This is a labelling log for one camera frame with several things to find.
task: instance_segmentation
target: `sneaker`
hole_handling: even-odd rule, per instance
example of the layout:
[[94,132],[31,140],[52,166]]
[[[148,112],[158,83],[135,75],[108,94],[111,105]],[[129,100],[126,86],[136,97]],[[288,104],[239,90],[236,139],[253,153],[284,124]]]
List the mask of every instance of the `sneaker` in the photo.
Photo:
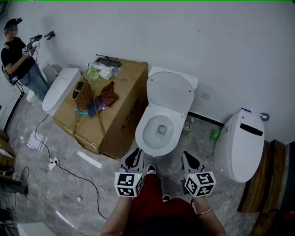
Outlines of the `sneaker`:
[[163,197],[162,197],[162,201],[163,202],[167,202],[167,201],[170,201],[171,197],[169,194],[165,194]]
[[154,164],[150,164],[147,167],[147,174],[157,174],[156,166]]

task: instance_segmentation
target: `black cap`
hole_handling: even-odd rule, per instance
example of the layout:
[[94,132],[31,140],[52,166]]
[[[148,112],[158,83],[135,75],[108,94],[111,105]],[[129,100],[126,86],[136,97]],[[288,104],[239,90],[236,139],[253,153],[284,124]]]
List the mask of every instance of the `black cap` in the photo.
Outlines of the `black cap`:
[[4,27],[4,32],[6,33],[7,31],[6,29],[8,29],[11,25],[17,25],[17,24],[19,24],[19,21],[17,19],[9,20]]

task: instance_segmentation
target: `gray marble floor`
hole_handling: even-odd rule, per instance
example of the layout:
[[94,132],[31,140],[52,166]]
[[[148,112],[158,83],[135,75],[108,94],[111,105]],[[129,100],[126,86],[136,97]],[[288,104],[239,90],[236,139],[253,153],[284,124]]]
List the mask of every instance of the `gray marble floor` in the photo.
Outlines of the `gray marble floor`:
[[[97,212],[95,188],[58,167],[49,170],[47,150],[43,148],[42,151],[38,151],[26,145],[30,134],[46,115],[41,105],[30,104],[24,97],[17,106],[7,129],[9,142],[17,156],[15,175],[20,175],[25,166],[29,168],[27,179],[29,194],[27,198],[16,194],[16,210],[12,211],[14,218],[20,223],[42,221],[58,236],[99,235],[105,220]],[[162,179],[163,193],[190,202],[191,197],[183,195],[180,182],[183,179],[181,154],[183,151],[188,151],[204,159],[208,165],[207,169],[214,172],[218,182],[214,192],[208,197],[209,203],[224,225],[227,235],[246,236],[249,235],[257,214],[241,214],[236,211],[244,184],[219,175],[213,168],[214,142],[209,141],[209,136],[217,128],[213,124],[194,119],[191,132],[188,135],[182,134],[173,152],[159,158],[146,155],[145,166],[150,163],[156,164]],[[39,126],[37,133],[47,138],[46,144],[51,157],[58,157],[62,167],[91,180],[98,187],[100,212],[108,217],[118,200],[113,185],[118,161],[83,150],[50,117]],[[102,168],[98,169],[78,156],[79,150],[99,161]],[[78,202],[77,197],[81,197],[82,201]],[[0,194],[2,207],[11,209],[14,201],[13,194]]]

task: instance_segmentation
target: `red pants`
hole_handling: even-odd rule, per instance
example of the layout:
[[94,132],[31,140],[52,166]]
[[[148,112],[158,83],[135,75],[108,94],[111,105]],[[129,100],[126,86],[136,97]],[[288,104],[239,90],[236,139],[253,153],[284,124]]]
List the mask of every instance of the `red pants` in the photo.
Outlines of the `red pants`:
[[196,222],[197,215],[192,206],[179,198],[168,202],[162,201],[161,180],[157,175],[148,174],[138,197],[132,200],[129,223],[133,227],[161,216],[183,217],[187,221]]

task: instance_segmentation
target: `forearm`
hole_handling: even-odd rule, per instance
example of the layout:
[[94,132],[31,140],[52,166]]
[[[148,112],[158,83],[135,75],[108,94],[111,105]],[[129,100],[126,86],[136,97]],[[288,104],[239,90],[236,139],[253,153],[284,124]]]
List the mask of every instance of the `forearm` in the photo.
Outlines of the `forearm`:
[[18,67],[27,59],[27,56],[22,56],[16,63],[11,65],[9,68],[7,68],[7,72],[11,75],[13,72],[15,72]]
[[[210,209],[210,206],[205,197],[194,198],[195,209],[198,214],[201,214]],[[199,216],[199,219],[204,229],[216,236],[225,236],[225,230],[213,211],[209,211]]]
[[119,236],[124,232],[128,222],[131,202],[132,198],[130,197],[119,198],[113,212],[102,228],[101,236]]

